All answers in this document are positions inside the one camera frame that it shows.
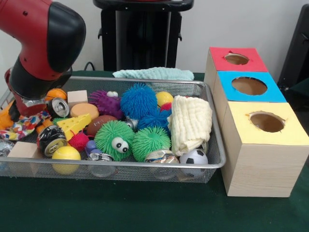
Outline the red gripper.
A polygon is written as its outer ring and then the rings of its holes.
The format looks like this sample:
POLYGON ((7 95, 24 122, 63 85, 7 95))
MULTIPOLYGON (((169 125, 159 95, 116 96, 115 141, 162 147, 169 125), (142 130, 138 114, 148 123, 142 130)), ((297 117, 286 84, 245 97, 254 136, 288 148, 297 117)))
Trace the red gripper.
POLYGON ((44 110, 46 108, 46 102, 44 100, 44 97, 39 100, 30 100, 21 97, 13 90, 11 84, 9 83, 11 71, 12 68, 8 69, 5 73, 5 82, 14 97, 14 101, 9 108, 10 120, 19 121, 21 115, 32 116, 44 110))

